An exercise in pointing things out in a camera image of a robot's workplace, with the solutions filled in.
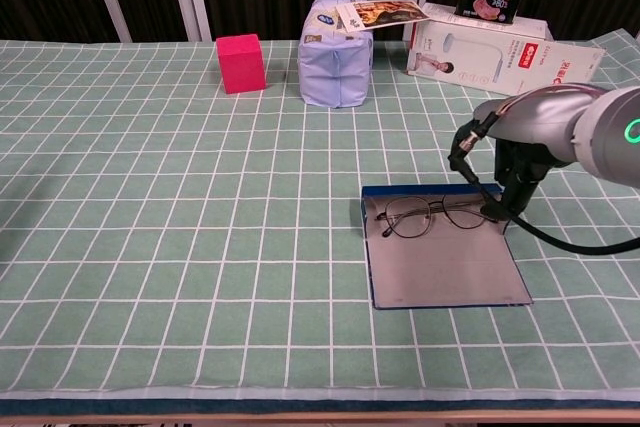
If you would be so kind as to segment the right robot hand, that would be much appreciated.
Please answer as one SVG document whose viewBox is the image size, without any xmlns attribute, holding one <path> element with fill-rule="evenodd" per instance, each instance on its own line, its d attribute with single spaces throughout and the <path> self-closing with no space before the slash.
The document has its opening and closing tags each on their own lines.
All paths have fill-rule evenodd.
<svg viewBox="0 0 640 427">
<path fill-rule="evenodd" d="M 511 107 L 488 131 L 496 140 L 494 179 L 506 210 L 521 214 L 549 170 L 577 161 L 575 126 L 605 93 L 587 84 L 555 84 L 507 99 Z"/>
</svg>

